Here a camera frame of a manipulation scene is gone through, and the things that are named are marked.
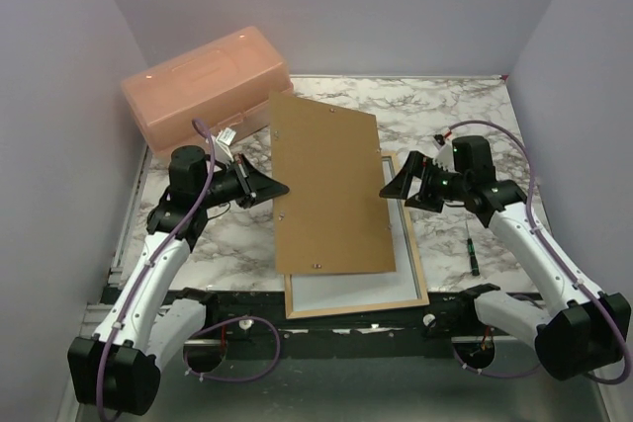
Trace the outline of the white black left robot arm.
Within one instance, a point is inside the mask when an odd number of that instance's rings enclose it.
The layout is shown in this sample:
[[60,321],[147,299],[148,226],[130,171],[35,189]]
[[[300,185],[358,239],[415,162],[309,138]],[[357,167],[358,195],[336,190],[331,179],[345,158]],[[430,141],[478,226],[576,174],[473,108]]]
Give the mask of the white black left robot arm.
[[108,410],[145,414],[165,365],[185,341],[218,330],[217,300],[202,291],[186,291],[167,312],[160,311],[209,221],[209,209],[230,204],[249,209],[289,192],[242,154],[218,160],[195,145],[172,152],[168,176],[124,289],[92,335],[75,338],[67,352],[77,401],[95,406],[102,418]]

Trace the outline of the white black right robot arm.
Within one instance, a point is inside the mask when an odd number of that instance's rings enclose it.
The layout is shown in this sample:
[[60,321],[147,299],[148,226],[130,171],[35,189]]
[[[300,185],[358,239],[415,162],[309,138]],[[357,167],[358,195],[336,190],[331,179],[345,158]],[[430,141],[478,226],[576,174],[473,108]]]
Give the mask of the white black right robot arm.
[[449,202],[462,206],[514,256],[544,303],[537,307],[492,284],[475,286],[459,294],[457,327],[469,335],[488,326],[501,329],[532,348],[556,380],[622,363],[612,383],[626,381],[632,374],[627,299],[605,293],[573,262],[536,218],[531,192],[497,177],[484,137],[458,137],[441,149],[451,152],[452,164],[412,151],[381,197],[436,213]]

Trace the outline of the brown backing board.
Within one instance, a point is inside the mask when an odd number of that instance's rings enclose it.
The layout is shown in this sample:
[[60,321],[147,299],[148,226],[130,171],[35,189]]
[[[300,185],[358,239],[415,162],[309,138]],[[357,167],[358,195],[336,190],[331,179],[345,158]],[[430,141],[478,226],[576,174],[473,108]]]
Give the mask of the brown backing board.
[[284,275],[396,269],[374,115],[295,96],[269,97],[276,270]]

